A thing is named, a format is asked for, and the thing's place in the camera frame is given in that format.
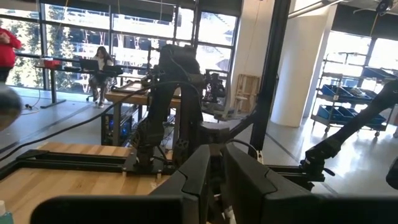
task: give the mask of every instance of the ceiling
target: ceiling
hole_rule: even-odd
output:
[[[347,6],[358,7],[361,9],[375,9],[379,4],[380,0],[352,0],[347,2],[342,2]],[[391,14],[398,14],[398,6],[390,11]]]

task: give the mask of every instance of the red shirt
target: red shirt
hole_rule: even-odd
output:
[[[8,30],[0,28],[0,34],[6,33],[10,37],[8,44],[0,44],[0,67],[12,68],[15,64],[14,49],[20,49],[21,42]]]

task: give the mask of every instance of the woman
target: woman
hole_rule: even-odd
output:
[[[15,64],[14,49],[20,49],[21,42],[8,30],[0,28],[0,83],[7,81]]]
[[[98,61],[99,69],[102,70],[105,65],[113,65],[112,57],[107,53],[105,47],[98,47],[97,54],[93,57],[93,60]],[[98,107],[103,108],[105,102],[105,93],[110,89],[113,82],[113,78],[101,77],[100,75],[93,75],[89,80],[88,84],[93,90],[93,101],[96,103],[98,100],[98,87],[101,89],[99,95]]]

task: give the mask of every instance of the table leg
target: table leg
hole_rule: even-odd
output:
[[[121,109],[122,103],[116,104],[113,108],[113,146],[119,146]]]
[[[181,109],[177,107],[175,109],[175,120],[174,120],[174,133],[173,133],[173,149],[174,145],[178,140],[180,134],[180,118],[181,118]]]
[[[50,70],[50,77],[51,77],[51,104],[41,106],[40,108],[46,109],[51,106],[58,105],[60,103],[66,102],[66,100],[57,100],[57,87],[55,86],[55,70],[51,69]]]
[[[142,105],[138,105],[138,122],[142,119]]]

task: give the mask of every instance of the dark hair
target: dark hair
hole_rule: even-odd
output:
[[[103,47],[103,46],[98,47],[97,53],[95,53],[95,57],[98,57],[98,51],[100,51],[100,52],[102,53],[102,55],[104,55],[104,63],[105,63],[105,65],[106,65],[106,62],[107,62],[108,60],[110,60],[111,62],[113,62],[113,59],[112,59],[111,55],[108,54],[108,52],[106,51],[105,47]]]

